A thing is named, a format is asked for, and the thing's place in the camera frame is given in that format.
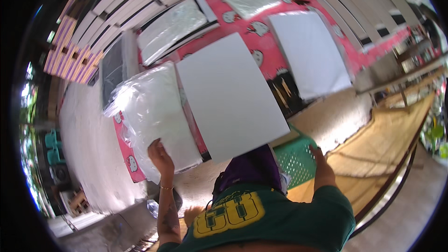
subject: hand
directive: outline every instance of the hand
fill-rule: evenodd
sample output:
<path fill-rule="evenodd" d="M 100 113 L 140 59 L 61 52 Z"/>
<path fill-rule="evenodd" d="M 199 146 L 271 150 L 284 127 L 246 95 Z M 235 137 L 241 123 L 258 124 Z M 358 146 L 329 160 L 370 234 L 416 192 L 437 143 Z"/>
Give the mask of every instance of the hand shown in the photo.
<path fill-rule="evenodd" d="M 162 178 L 172 181 L 174 178 L 174 164 L 172 163 L 171 157 L 167 154 L 164 146 L 160 142 L 160 138 L 154 140 L 151 145 L 149 145 L 148 156 L 155 167 L 159 170 Z"/>
<path fill-rule="evenodd" d="M 191 224 L 193 223 L 194 219 L 205 211 L 205 208 L 200 206 L 194 206 L 190 207 L 189 209 L 185 210 L 184 212 L 184 221 L 187 227 L 189 228 Z"/>
<path fill-rule="evenodd" d="M 320 147 L 318 147 L 317 149 L 314 149 L 311 144 L 308 147 L 310 148 L 311 153 L 314 155 L 314 157 L 316 158 L 317 161 L 321 161 L 321 160 L 326 161 L 326 158 L 322 154 L 322 150 L 320 149 Z"/>

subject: tattoo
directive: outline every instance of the tattoo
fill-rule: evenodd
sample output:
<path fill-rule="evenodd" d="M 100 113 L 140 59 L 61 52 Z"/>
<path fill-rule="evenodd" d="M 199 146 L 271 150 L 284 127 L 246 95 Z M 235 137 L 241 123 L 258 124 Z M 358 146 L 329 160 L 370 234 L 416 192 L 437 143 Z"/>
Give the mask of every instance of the tattoo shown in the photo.
<path fill-rule="evenodd" d="M 171 203 L 168 206 L 168 211 L 164 215 L 162 224 L 170 229 L 177 229 L 179 227 L 179 218 L 177 217 L 177 210 L 174 204 Z"/>

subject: person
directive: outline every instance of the person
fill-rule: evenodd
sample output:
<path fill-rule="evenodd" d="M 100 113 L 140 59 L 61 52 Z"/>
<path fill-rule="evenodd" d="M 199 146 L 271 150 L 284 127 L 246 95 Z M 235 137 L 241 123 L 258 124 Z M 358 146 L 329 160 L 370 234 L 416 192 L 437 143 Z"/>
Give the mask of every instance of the person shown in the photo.
<path fill-rule="evenodd" d="M 157 251 L 340 251 L 355 228 L 353 209 L 320 148 L 309 147 L 316 161 L 311 203 L 286 198 L 276 160 L 265 145 L 232 159 L 215 182 L 211 207 L 185 213 L 189 228 L 181 239 L 172 193 L 174 164 L 155 140 L 148 156 L 161 175 Z"/>

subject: floor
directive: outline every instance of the floor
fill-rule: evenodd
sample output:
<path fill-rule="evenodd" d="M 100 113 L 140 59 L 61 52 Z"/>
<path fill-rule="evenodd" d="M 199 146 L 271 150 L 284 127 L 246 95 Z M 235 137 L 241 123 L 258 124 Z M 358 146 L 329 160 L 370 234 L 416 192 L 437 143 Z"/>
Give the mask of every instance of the floor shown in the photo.
<path fill-rule="evenodd" d="M 102 115 L 100 83 L 71 83 L 59 114 L 64 156 L 97 213 L 117 213 L 146 198 L 134 183 L 118 146 L 113 119 Z"/>
<path fill-rule="evenodd" d="M 447 180 L 447 169 L 421 144 L 403 188 L 387 210 L 350 239 L 343 252 L 407 251 L 434 212 Z"/>

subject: beige mat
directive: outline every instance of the beige mat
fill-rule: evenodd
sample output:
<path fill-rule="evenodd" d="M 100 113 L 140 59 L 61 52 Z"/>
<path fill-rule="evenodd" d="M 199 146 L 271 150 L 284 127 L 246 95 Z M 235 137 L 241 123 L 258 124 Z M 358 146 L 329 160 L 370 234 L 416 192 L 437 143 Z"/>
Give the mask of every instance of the beige mat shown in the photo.
<path fill-rule="evenodd" d="M 372 120 L 329 152 L 336 175 L 372 177 L 392 173 L 404 157 L 432 105 L 434 93 L 403 109 L 372 110 Z"/>

